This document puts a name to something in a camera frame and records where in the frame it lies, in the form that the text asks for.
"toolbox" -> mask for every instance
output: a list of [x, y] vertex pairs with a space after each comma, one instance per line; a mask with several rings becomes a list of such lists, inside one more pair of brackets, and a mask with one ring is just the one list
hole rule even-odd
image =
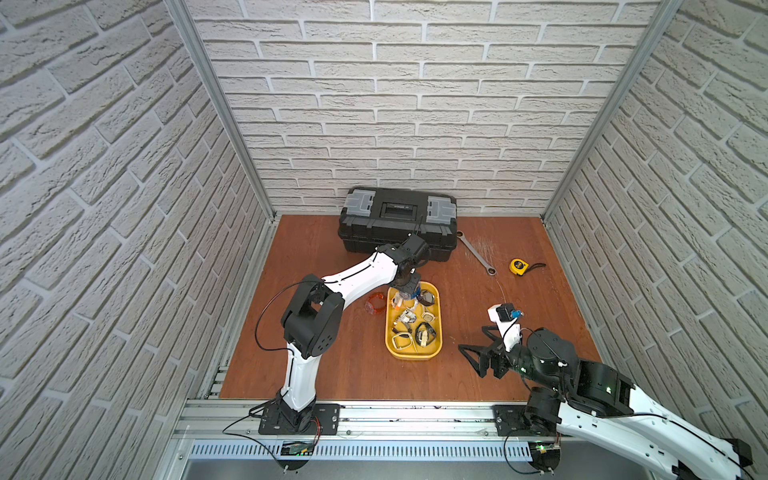
[[429, 260], [445, 262], [456, 248], [456, 199], [417, 190], [353, 187], [339, 218], [349, 252], [373, 253], [416, 233], [429, 245]]

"metal vent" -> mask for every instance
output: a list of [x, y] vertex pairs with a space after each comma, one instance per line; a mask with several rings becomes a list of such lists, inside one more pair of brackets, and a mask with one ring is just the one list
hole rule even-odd
[[[283, 440], [259, 439], [277, 457]], [[466, 442], [388, 441], [321, 439], [310, 457], [313, 460], [401, 460], [416, 462], [503, 462], [503, 440]], [[510, 462], [530, 462], [531, 451], [527, 442], [507, 442]], [[196, 458], [271, 458], [266, 449], [247, 440], [195, 440], [190, 459]]]

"wrench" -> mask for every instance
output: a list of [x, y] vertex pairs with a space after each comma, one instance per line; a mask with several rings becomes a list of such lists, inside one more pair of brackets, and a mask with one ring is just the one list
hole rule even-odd
[[466, 245], [467, 248], [469, 248], [469, 251], [472, 252], [472, 255], [474, 255], [476, 259], [480, 260], [480, 263], [482, 263], [482, 266], [485, 267], [485, 271], [488, 273], [488, 275], [494, 276], [496, 274], [496, 269], [492, 267], [490, 263], [486, 262], [485, 259], [480, 256], [480, 253], [478, 253], [478, 251], [475, 250], [472, 244], [469, 243], [466, 238], [464, 238], [464, 232], [459, 230], [458, 232], [456, 232], [456, 236], [458, 237], [459, 240], [464, 242], [464, 245]]

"tape measure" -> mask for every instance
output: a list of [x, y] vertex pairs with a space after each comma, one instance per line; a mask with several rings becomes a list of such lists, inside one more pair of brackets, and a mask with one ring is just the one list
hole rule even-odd
[[539, 268], [542, 266], [547, 266], [547, 264], [534, 263], [532, 265], [528, 265], [528, 263], [525, 262], [523, 259], [515, 258], [515, 259], [512, 259], [512, 262], [509, 264], [509, 271], [514, 273], [515, 275], [522, 276], [523, 273], [529, 272], [534, 268]]

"brown wooden surface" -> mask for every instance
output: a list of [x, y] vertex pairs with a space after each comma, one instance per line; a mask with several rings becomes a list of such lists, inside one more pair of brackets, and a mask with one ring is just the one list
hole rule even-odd
[[[363, 261], [367, 255], [344, 250], [333, 216], [285, 216], [280, 220], [266, 266], [251, 303], [220, 397], [268, 399], [283, 385], [288, 354], [264, 352], [253, 340], [253, 328], [266, 303], [285, 285], [309, 273], [325, 276]], [[491, 371], [484, 379], [468, 364], [456, 345], [488, 345], [480, 330], [490, 325], [486, 310], [506, 300], [525, 313], [521, 324], [556, 332], [576, 345], [579, 356], [599, 359], [584, 320], [578, 312], [547, 234], [538, 218], [458, 219], [470, 243], [498, 270], [496, 277], [459, 243], [448, 262], [427, 263], [419, 269], [422, 279], [440, 292], [443, 347], [425, 362], [394, 358], [384, 344], [384, 314], [365, 311], [368, 295], [344, 311], [339, 336], [323, 355], [317, 375], [319, 399], [514, 401], [528, 399], [528, 391], [513, 372], [503, 379]], [[545, 268], [523, 277], [509, 271], [512, 258]], [[275, 300], [259, 327], [266, 348], [285, 346], [280, 317], [295, 287]], [[381, 287], [376, 291], [386, 291]]]

